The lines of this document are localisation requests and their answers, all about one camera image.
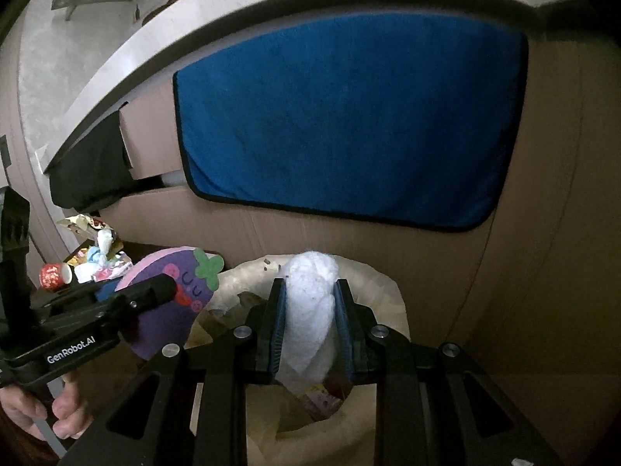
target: paper cup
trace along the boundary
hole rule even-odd
[[[67,263],[45,264],[39,273],[39,283],[47,291],[58,291],[71,282],[73,273]]]

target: trash can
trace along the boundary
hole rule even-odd
[[[201,324],[240,306],[249,292],[268,299],[279,268],[291,255],[265,256],[219,275],[220,286],[195,320],[186,347],[211,341]],[[396,283],[367,264],[335,256],[356,303],[373,310],[378,323],[409,338],[406,306]],[[282,386],[246,388],[246,431],[250,466],[371,466],[375,446],[375,385],[355,386],[339,410],[315,422]]]

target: screw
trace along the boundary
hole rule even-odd
[[[442,353],[447,357],[459,356],[461,349],[455,344],[444,344],[442,347]]]
[[[235,338],[244,339],[248,338],[252,335],[252,329],[250,329],[247,325],[239,325],[233,331]]]
[[[164,357],[175,357],[181,351],[181,347],[177,344],[168,344],[164,345],[161,353],[164,354]]]
[[[386,338],[388,336],[388,328],[385,325],[374,325],[371,328],[371,335],[375,338]]]

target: human hand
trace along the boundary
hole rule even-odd
[[[54,433],[60,439],[77,439],[92,423],[92,415],[86,401],[80,396],[76,373],[63,375],[63,380],[64,390],[52,404],[52,411],[58,418],[54,424]],[[43,440],[33,420],[47,418],[47,410],[35,396],[11,385],[0,389],[0,404],[12,422],[26,433]]]

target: blue cloth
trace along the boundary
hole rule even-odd
[[[504,183],[527,54],[508,28],[414,13],[247,40],[175,74],[186,177],[212,200],[473,228]]]
[[[115,278],[114,280],[110,280],[106,284],[102,285],[99,288],[99,291],[95,293],[95,299],[97,299],[97,301],[107,300],[115,291],[116,286],[121,278],[122,277]]]
[[[96,245],[92,245],[86,251],[86,262],[87,263],[98,263],[99,262],[99,254],[101,254],[101,250]]]

